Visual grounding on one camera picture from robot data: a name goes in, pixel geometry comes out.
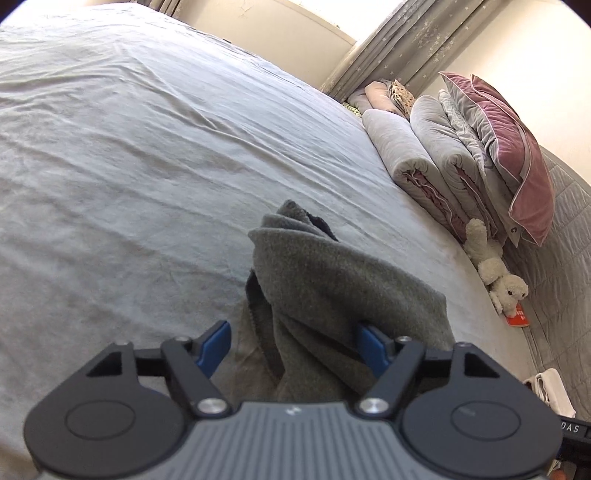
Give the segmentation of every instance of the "pink pillow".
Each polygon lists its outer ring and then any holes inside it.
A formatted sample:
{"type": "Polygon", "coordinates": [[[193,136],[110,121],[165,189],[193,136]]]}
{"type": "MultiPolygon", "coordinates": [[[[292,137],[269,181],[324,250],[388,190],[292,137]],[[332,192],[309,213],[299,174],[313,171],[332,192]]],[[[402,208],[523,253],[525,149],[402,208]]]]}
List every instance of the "pink pillow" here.
{"type": "Polygon", "coordinates": [[[555,192],[538,142],[508,102],[484,80],[451,72],[441,72],[441,76],[514,194],[509,216],[541,245],[552,226],[555,192]]]}

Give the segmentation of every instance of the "white logo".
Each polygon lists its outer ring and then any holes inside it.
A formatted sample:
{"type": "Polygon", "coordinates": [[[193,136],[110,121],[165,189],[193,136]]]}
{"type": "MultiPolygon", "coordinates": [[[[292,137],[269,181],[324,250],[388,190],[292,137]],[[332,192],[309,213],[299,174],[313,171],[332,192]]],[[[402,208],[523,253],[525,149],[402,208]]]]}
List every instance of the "white logo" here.
{"type": "Polygon", "coordinates": [[[301,413],[301,408],[294,406],[294,407],[286,409],[285,413],[287,413],[288,415],[291,415],[292,417],[295,417],[296,415],[301,413]]]}

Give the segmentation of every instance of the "black device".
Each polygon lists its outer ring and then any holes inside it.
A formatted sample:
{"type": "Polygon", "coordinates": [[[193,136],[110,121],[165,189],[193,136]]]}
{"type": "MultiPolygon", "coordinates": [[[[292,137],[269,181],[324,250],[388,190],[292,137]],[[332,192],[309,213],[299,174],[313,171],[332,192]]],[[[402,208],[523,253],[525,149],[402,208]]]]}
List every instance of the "black device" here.
{"type": "Polygon", "coordinates": [[[557,454],[587,478],[590,425],[559,418],[469,343],[431,350],[360,325],[378,380],[354,406],[235,411],[209,380],[230,340],[218,322],[158,349],[109,345],[28,415],[40,479],[528,479],[557,454]],[[170,397],[138,376],[164,377],[170,397]]]}

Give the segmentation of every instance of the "silver screw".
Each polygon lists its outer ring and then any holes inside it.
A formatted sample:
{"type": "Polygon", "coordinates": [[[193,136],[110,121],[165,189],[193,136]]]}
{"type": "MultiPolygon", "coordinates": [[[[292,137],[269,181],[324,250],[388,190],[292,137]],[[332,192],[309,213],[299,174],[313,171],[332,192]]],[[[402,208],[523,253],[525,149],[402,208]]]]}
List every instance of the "silver screw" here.
{"type": "Polygon", "coordinates": [[[205,398],[197,404],[201,413],[208,415],[217,415],[226,411],[228,404],[221,398],[205,398]]]}
{"type": "Polygon", "coordinates": [[[384,413],[389,407],[390,405],[388,405],[388,402],[382,400],[381,398],[366,398],[359,404],[359,408],[363,413],[369,413],[373,415],[384,413]]]}

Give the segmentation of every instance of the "bed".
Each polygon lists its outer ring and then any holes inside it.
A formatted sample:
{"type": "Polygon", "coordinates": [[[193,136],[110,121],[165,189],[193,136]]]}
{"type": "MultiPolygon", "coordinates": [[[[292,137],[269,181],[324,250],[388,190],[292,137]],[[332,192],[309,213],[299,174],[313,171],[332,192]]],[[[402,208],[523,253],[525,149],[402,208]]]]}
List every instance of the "bed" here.
{"type": "Polygon", "coordinates": [[[456,340],[535,373],[523,332],[359,119],[223,40],[136,4],[3,27],[0,125],[3,478],[32,475],[29,409],[114,339],[150,347],[228,320],[214,381],[234,402],[265,398],[240,321],[247,232],[286,199],[445,294],[456,340]]]}

